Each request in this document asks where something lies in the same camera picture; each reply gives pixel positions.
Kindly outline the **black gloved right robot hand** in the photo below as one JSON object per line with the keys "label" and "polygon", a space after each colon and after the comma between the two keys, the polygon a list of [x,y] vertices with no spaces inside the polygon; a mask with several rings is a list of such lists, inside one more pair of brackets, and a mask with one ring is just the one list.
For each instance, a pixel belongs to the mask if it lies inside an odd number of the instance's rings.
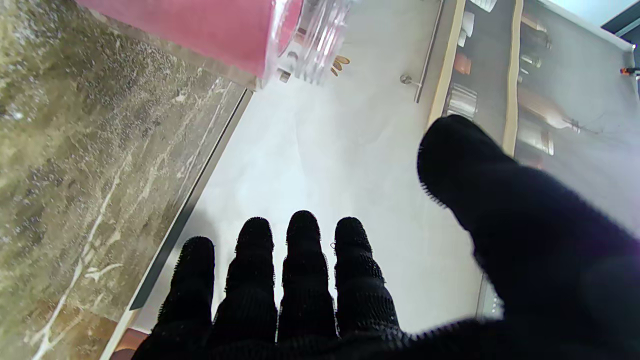
{"label": "black gloved right robot hand", "polygon": [[425,333],[400,328],[359,219],[334,231],[334,280],[320,228],[298,210],[286,230],[275,305],[267,219],[238,233],[226,294],[211,312],[215,248],[188,239],[169,293],[134,360],[637,360],[639,240],[549,174],[515,161],[466,117],[423,135],[417,173],[451,210],[503,302],[502,319],[468,318]]}

